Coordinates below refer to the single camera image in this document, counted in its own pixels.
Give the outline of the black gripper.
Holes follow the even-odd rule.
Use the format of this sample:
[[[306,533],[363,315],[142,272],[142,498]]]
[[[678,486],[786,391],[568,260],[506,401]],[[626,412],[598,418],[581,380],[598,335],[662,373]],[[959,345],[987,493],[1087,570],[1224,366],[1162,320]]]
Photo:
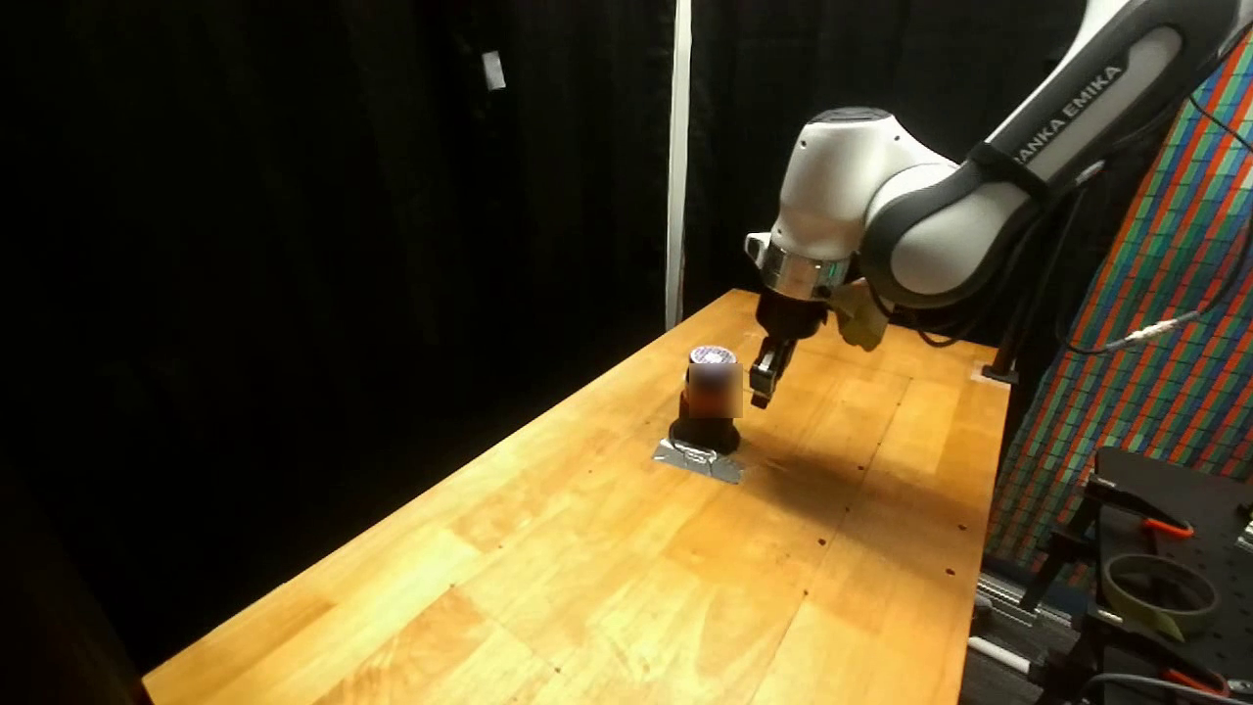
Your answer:
[[[754,386],[754,405],[769,409],[792,366],[795,341],[807,341],[820,335],[820,324],[828,320],[828,305],[795,303],[775,290],[764,290],[756,305],[756,320],[769,335],[769,341],[762,345],[748,369],[748,386]]]

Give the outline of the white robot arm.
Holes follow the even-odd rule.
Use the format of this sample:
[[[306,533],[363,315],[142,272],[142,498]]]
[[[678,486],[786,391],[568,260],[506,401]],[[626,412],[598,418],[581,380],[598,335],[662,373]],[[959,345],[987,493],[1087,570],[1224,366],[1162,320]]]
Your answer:
[[[1063,62],[965,160],[876,108],[814,115],[775,222],[743,235],[764,280],[754,405],[771,405],[829,315],[850,345],[876,348],[895,311],[977,298],[1033,216],[1167,117],[1244,29],[1250,0],[1089,0]]]

